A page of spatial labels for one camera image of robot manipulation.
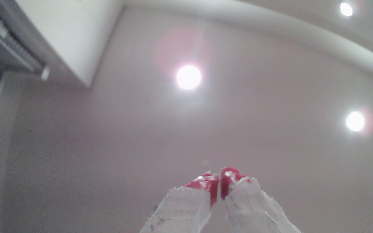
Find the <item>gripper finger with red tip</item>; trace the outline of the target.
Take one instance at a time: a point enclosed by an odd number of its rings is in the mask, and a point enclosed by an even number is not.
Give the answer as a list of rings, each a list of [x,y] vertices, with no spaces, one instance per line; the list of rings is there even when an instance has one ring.
[[[234,233],[300,233],[256,178],[233,167],[224,167],[220,176],[220,194]]]
[[[200,233],[217,201],[219,175],[204,173],[170,189],[140,233]]]

